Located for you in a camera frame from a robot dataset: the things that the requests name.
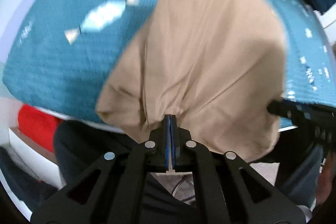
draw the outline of beige cloth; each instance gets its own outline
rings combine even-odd
[[[210,150],[268,153],[278,119],[285,38],[263,0],[158,0],[108,78],[96,111],[137,142],[165,114]]]

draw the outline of red object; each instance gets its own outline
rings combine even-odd
[[[19,130],[50,152],[54,152],[53,136],[62,121],[24,104],[18,114]]]

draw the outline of black pants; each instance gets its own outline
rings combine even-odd
[[[63,122],[54,136],[57,162],[67,183],[72,182],[104,153],[129,152],[134,145],[136,142],[127,135],[98,130],[76,121]],[[297,205],[310,207],[315,197],[321,160],[322,149],[315,147],[278,186],[279,190]],[[200,223],[200,218],[195,208],[175,199],[149,174],[144,190],[141,223],[195,224]]]

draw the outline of black cable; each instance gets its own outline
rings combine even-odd
[[[175,197],[177,190],[181,186],[183,182],[185,182],[188,179],[188,175],[185,175],[182,177],[182,179],[178,182],[178,184],[175,185],[173,191],[171,192],[172,196]]]
[[[187,201],[190,201],[190,200],[193,200],[193,199],[196,199],[196,196],[195,196],[195,195],[192,195],[192,196],[190,196],[190,197],[188,197],[188,198],[182,199],[181,201],[182,201],[182,202],[187,202]]]

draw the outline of metal screw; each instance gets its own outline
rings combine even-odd
[[[153,147],[155,147],[155,142],[153,142],[153,141],[147,141],[145,143],[145,147],[147,147],[147,148],[153,148]]]
[[[104,155],[104,159],[106,159],[106,160],[113,160],[114,157],[115,157],[115,154],[113,152],[107,152]]]
[[[236,153],[229,151],[229,152],[227,152],[227,153],[225,154],[225,156],[226,156],[229,160],[234,160],[234,159],[236,158]]]
[[[194,141],[187,141],[186,143],[185,143],[185,145],[187,146],[187,147],[195,147],[196,146],[196,143],[194,142]]]

